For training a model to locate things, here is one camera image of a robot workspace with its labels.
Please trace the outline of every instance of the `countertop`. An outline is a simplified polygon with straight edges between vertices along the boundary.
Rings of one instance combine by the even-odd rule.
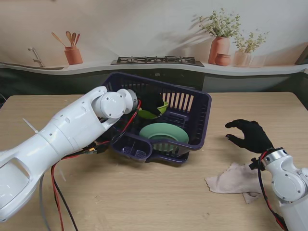
[[[226,140],[227,133],[242,136],[224,125],[243,118],[264,128],[275,147],[283,146],[294,164],[308,166],[308,111],[291,93],[211,93],[212,107],[203,148],[191,152],[181,167],[137,163],[108,150],[103,154],[61,161],[55,177],[80,231],[280,231],[263,198],[250,205],[241,194],[210,192],[204,178],[221,174],[233,162],[257,157]],[[0,147],[15,147],[34,135],[22,120],[42,129],[67,101],[80,95],[12,96],[0,109]],[[63,181],[59,168],[64,173]],[[262,173],[269,200],[278,201],[270,187],[270,173]],[[45,230],[39,211],[39,193],[0,230]],[[43,185],[44,206],[53,231],[60,223],[53,200],[50,173]],[[61,204],[66,231],[73,226]]]
[[[263,66],[263,67],[234,67],[234,66],[218,66],[203,63],[202,66],[193,66],[186,64],[120,64],[110,65],[110,61],[91,62],[77,65],[63,65],[61,70],[42,70],[34,67],[24,67],[9,64],[0,64],[0,68],[10,68],[15,70],[24,70],[34,73],[42,73],[49,75],[74,75],[95,71],[106,70],[123,70],[123,69],[182,69],[196,71],[215,75],[224,76],[255,76],[255,75],[285,75],[297,72],[304,72],[308,68],[308,64],[288,65],[288,66]]]

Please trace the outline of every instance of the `wall mural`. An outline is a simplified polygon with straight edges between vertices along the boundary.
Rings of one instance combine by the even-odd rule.
[[[307,47],[307,9],[306,0],[4,0],[0,62],[55,67],[153,56],[121,62],[295,65]]]

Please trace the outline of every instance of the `gas stove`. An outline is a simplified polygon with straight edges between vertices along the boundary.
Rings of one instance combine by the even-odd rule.
[[[203,66],[200,61],[193,57],[176,57],[176,56],[154,56],[154,57],[119,57],[113,60],[111,65],[117,64],[187,64],[194,66]]]

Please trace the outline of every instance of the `light green plate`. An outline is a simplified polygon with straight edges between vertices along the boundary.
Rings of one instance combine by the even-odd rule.
[[[161,114],[165,113],[168,107],[168,102],[164,102],[164,106],[158,107],[157,109]],[[138,111],[138,115],[144,119],[156,119],[157,116],[152,114],[149,111],[142,110],[141,108]]]
[[[145,126],[141,129],[139,135],[150,140],[170,139],[188,143],[188,135],[183,129],[166,123],[155,123]],[[155,144],[154,149],[167,151],[168,147],[166,145],[162,147],[161,144]]]

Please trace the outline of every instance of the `potted plant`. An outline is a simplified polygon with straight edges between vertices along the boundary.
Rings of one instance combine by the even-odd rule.
[[[256,37],[256,34],[250,32],[247,39],[241,33],[238,33],[235,36],[235,41],[238,51],[234,55],[234,66],[245,67],[249,66],[251,61],[251,53],[254,52],[262,43],[265,43],[267,33],[259,34]]]
[[[217,53],[228,55],[230,40],[229,38],[238,34],[240,16],[238,14],[225,14],[223,8],[217,13],[213,11],[212,15],[206,18],[199,17],[201,30],[205,30],[216,38],[212,42],[209,64],[215,64]]]

